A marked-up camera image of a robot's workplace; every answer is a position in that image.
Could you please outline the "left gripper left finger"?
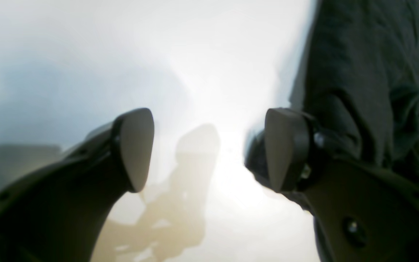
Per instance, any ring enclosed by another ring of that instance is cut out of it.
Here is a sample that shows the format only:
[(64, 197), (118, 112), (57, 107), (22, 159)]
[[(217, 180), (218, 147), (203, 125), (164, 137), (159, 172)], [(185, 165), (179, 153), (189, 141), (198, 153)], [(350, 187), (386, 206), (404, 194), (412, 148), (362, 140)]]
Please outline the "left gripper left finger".
[(0, 262), (88, 262), (116, 201), (145, 187), (154, 134), (150, 109), (134, 109), (2, 189)]

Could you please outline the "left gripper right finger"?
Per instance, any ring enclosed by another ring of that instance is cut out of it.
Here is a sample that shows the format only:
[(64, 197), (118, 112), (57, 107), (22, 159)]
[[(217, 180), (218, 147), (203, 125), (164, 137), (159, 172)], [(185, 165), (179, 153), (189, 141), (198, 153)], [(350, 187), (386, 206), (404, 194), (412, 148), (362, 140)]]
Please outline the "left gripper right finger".
[(419, 262), (419, 183), (339, 153), (313, 118), (269, 109), (273, 191), (305, 199), (334, 262)]

